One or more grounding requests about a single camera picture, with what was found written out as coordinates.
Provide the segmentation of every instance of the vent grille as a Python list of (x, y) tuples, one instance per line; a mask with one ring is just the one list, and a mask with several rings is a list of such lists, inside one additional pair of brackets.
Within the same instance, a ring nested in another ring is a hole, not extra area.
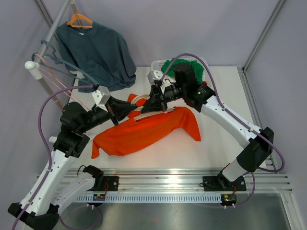
[[(94, 194), (83, 194), (77, 203), (101, 201), (93, 200)], [(221, 203), (219, 194), (107, 194), (105, 203)]]

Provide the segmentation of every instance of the metal rod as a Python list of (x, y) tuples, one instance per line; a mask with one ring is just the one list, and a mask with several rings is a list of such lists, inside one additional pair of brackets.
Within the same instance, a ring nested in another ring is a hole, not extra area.
[[(47, 33), (47, 35), (46, 35), (46, 37), (45, 37), (45, 40), (46, 40), (47, 42), (51, 42), (51, 40), (52, 40), (52, 38), (53, 38), (53, 36), (54, 36), (56, 30), (57, 30), (57, 27), (59, 26), (59, 23), (60, 23), (61, 20), (62, 20), (62, 17), (63, 17), (63, 15), (64, 15), (64, 12), (66, 11), (66, 8), (67, 8), (69, 2), (70, 2), (70, 0), (65, 0), (65, 1), (64, 1), (64, 3), (63, 3), (63, 5), (62, 5), (62, 7), (61, 7), (61, 9), (60, 9), (60, 11), (59, 11), (57, 17), (55, 18), (55, 20), (54, 20), (54, 22), (53, 22), (53, 24), (52, 24), (50, 30), (48, 31), (48, 33)], [(39, 49), (38, 54), (39, 54), (41, 57), (44, 57), (44, 55), (45, 55), (47, 49), (48, 49), (48, 45), (46, 45), (45, 43), (43, 43), (42, 46), (41, 46), (40, 49)], [(34, 60), (34, 62), (40, 64), (40, 63), (41, 63), (41, 59), (38, 58), (38, 57), (36, 57), (35, 60)]]
[[(73, 10), (73, 12), (74, 12), (75, 14), (78, 13), (77, 7), (76, 7), (76, 3), (75, 3), (74, 0), (71, 0), (71, 8), (72, 8), (72, 10)], [(77, 23), (78, 23), (78, 25), (82, 25), (80, 19), (77, 19)]]
[(255, 55), (257, 54), (261, 44), (263, 43), (265, 37), (267, 36), (268, 32), (271, 30), (272, 25), (275, 22), (275, 19), (277, 18), (278, 14), (280, 13), (281, 9), (283, 8), (284, 3), (286, 0), (279, 0), (278, 3), (275, 6), (275, 9), (273, 10), (269, 20), (267, 21), (264, 29), (261, 32), (260, 37), (258, 38), (253, 50), (251, 51), (245, 65), (243, 66), (243, 72), (246, 73), (247, 69), (249, 68), (252, 60), (254, 59)]
[(50, 28), (53, 24), (53, 20), (50, 16), (50, 13), (49, 13), (48, 9), (46, 8), (45, 4), (43, 3), (42, 0), (34, 0), (34, 2), (36, 3), (39, 11), (41, 12), (46, 24)]

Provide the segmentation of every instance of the orange hanger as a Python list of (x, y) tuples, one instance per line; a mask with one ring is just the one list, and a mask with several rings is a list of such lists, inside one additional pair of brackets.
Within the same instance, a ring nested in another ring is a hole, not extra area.
[(89, 20), (87, 17), (85, 17), (84, 15), (82, 14), (74, 14), (72, 17), (71, 17), (71, 20), (69, 22), (66, 23), (66, 25), (70, 25), (71, 27), (77, 27), (77, 28), (92, 28), (91, 25), (73, 25), (73, 23), (76, 21), (76, 20), (84, 20), (86, 22), (88, 22), (89, 24), (92, 24), (93, 21)]

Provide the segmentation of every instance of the green cloth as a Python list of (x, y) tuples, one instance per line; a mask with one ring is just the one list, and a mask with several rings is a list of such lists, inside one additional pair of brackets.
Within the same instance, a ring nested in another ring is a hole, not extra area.
[[(171, 63), (172, 60), (167, 60), (164, 65), (161, 67), (161, 71), (164, 73), (167, 69), (167, 67), (169, 66), (169, 64)], [(197, 83), (199, 85), (202, 84), (202, 73), (203, 73), (203, 67), (200, 63), (198, 63), (197, 61), (187, 61), (185, 59), (177, 59), (174, 64), (171, 66), (171, 68), (169, 69), (167, 75), (170, 76), (170, 77), (174, 77), (175, 74), (174, 74), (174, 66), (176, 64), (179, 64), (179, 63), (189, 63), (190, 66), (194, 69), (194, 72), (195, 72), (195, 77), (197, 79)]]

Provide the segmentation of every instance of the gray floor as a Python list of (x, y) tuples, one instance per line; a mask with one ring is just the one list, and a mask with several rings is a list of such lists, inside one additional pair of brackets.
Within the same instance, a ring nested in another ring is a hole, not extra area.
[[(78, 230), (95, 221), (90, 208), (63, 213), (64, 222)], [(94, 230), (289, 230), (278, 195), (255, 195), (244, 207), (227, 209), (209, 204), (104, 204), (103, 222)], [(56, 230), (64, 230), (61, 223)]]

